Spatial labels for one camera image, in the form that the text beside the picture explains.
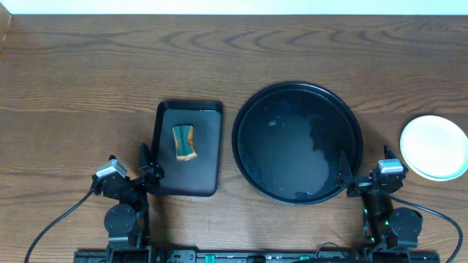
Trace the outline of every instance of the yellow sponge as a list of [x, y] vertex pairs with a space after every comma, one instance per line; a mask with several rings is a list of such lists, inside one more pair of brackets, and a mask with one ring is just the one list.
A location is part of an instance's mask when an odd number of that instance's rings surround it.
[[175, 154], [178, 161], [186, 161], [197, 157], [197, 151], [193, 145], [193, 126], [173, 127], [175, 141]]

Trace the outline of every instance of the wooden table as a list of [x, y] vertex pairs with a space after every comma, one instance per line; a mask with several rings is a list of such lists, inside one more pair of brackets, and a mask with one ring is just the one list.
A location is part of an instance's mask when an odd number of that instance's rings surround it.
[[[20, 262], [42, 229], [72, 207], [91, 175], [116, 155], [135, 178], [166, 99], [224, 104], [218, 190], [210, 198], [151, 198], [152, 235], [200, 249], [315, 250], [363, 239], [360, 199], [318, 205], [270, 200], [240, 174], [231, 129], [243, 103], [285, 80], [323, 85], [356, 114], [365, 141], [361, 173], [411, 119], [446, 117], [468, 132], [468, 17], [36, 16], [16, 15], [0, 56], [0, 261]], [[410, 172], [397, 196], [453, 217], [468, 233], [468, 176], [436, 183]], [[33, 262], [71, 262], [104, 248], [104, 215], [92, 196], [50, 230]], [[443, 261], [454, 227], [423, 213], [420, 249]], [[468, 261], [462, 248], [457, 262]]]

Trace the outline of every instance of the black pan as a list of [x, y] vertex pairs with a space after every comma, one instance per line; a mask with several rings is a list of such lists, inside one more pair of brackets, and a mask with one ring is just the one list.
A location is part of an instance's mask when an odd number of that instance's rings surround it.
[[255, 94], [233, 127], [242, 175], [267, 197], [294, 205], [324, 202], [343, 191], [339, 151], [353, 175], [363, 155], [361, 128], [335, 94], [309, 83], [279, 83]]

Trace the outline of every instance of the black cable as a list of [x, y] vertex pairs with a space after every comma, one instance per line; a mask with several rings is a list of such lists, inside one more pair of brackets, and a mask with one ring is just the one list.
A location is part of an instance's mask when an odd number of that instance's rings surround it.
[[[333, 243], [333, 242], [325, 242], [325, 243], [323, 243], [322, 245], [320, 245], [319, 248], [317, 248], [317, 251], [315, 251], [315, 258], [316, 258], [316, 259], [319, 258], [320, 249], [322, 249], [322, 247], [323, 247], [324, 245], [334, 245], [334, 246], [336, 246], [337, 248], [339, 248], [339, 245], [337, 245], [337, 244], [335, 244], [335, 243]], [[341, 254], [344, 256], [344, 258], [347, 259], [347, 256], [346, 256], [343, 252], [340, 251], [339, 253], [341, 253]]]
[[29, 247], [28, 253], [26, 254], [26, 258], [24, 258], [24, 263], [29, 262], [29, 257], [31, 256], [32, 250], [34, 249], [34, 246], [36, 246], [37, 242], [41, 239], [41, 237], [50, 229], [52, 226], [57, 224], [60, 220], [64, 219], [66, 216], [68, 216], [71, 212], [73, 212], [75, 209], [77, 209], [81, 204], [83, 204], [89, 196], [91, 196], [94, 192], [94, 189], [90, 189], [89, 192], [72, 208], [70, 208], [65, 214], [59, 216], [56, 220], [54, 220], [52, 223], [50, 223], [47, 227], [42, 230], [42, 232], [36, 237], [34, 242], [31, 244]]
[[422, 205], [416, 205], [416, 204], [413, 204], [413, 203], [411, 203], [411, 202], [404, 201], [403, 199], [399, 199], [398, 197], [394, 197], [393, 195], [389, 194], [389, 193], [380, 185], [380, 183], [378, 183], [377, 186], [380, 188], [380, 190], [382, 190], [382, 193], [383, 193], [386, 197], [388, 197], [388, 198], [390, 198], [390, 199], [392, 199], [392, 200], [394, 200], [394, 201], [400, 202], [400, 203], [402, 203], [403, 205], [409, 205], [409, 206], [411, 206], [411, 207], [415, 207], [415, 208], [417, 208], [417, 209], [421, 209], [421, 210], [423, 210], [423, 211], [426, 211], [426, 212], [431, 213], [431, 214], [433, 214], [433, 215], [439, 216], [440, 218], [443, 218], [443, 219], [445, 219], [445, 220], [451, 222], [452, 225], [454, 225], [454, 227], [455, 227], [456, 230], [458, 231], [458, 243], [457, 243], [457, 245], [456, 245], [456, 247], [455, 247], [455, 250], [453, 251], [452, 255], [447, 259], [446, 263], [451, 263], [451, 262], [455, 259], [456, 255], [457, 255], [458, 252], [460, 251], [461, 244], [463, 243], [463, 231], [461, 230], [461, 227], [460, 227], [452, 218], [449, 218], [448, 216], [446, 216], [446, 215], [444, 215], [444, 214], [442, 214], [442, 213], [439, 213], [439, 212], [437, 212], [437, 211], [434, 211], [434, 210], [429, 209], [429, 208], [427, 208], [427, 207], [424, 207], [424, 206], [422, 206]]

